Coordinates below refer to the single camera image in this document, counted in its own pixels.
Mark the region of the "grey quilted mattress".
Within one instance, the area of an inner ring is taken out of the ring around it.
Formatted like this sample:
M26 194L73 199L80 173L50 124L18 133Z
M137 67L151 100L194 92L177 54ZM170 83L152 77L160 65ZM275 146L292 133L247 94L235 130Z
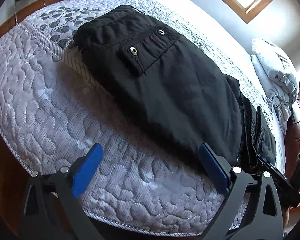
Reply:
M0 38L0 134L27 172L51 174L94 143L103 159L86 192L85 213L141 237L200 235L223 196L210 180L158 148L120 112L72 47L76 30L131 5L196 44L260 107L286 169L284 136L250 55L190 0L65 0L40 9Z

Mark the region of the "wooden headboard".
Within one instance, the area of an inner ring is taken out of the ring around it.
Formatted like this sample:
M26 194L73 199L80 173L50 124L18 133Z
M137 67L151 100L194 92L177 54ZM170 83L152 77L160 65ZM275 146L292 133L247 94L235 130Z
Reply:
M296 102L292 105L292 115L288 120L285 135L286 169L285 176L290 178L296 168L296 159L300 149L300 87Z

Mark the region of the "grey folded blanket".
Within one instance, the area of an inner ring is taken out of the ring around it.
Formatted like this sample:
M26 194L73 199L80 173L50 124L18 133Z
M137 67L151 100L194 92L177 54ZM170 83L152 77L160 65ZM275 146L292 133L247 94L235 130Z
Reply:
M261 38L251 41L251 61L266 97L274 107L282 133L299 94L299 79L292 61L277 45Z

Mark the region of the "black pants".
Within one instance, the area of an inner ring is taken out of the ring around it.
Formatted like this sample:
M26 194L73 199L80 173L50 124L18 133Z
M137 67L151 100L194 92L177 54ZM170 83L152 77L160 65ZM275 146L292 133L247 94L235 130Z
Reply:
M80 26L74 43L121 111L168 154L201 170L207 143L229 164L256 171L276 161L276 142L239 81L184 35L121 5Z

